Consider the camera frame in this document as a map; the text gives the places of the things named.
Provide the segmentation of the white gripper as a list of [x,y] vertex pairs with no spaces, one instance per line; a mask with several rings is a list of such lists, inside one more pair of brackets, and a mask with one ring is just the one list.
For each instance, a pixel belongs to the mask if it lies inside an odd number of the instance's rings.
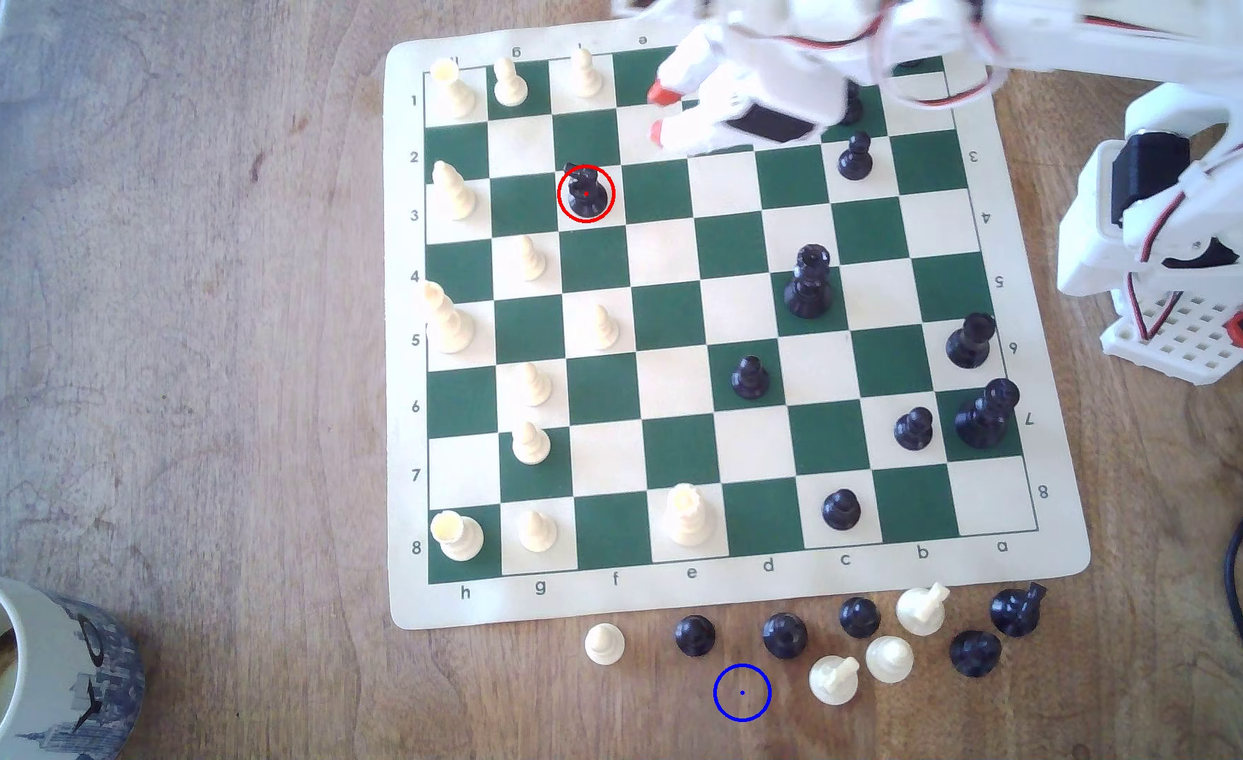
[[[878,26],[876,1],[740,1],[732,26],[706,22],[694,29],[658,66],[648,103],[672,106],[701,85],[748,41],[740,76],[756,104],[791,116],[843,116],[850,72]],[[663,151],[728,151],[751,137],[712,118],[704,107],[672,111],[649,128]]]

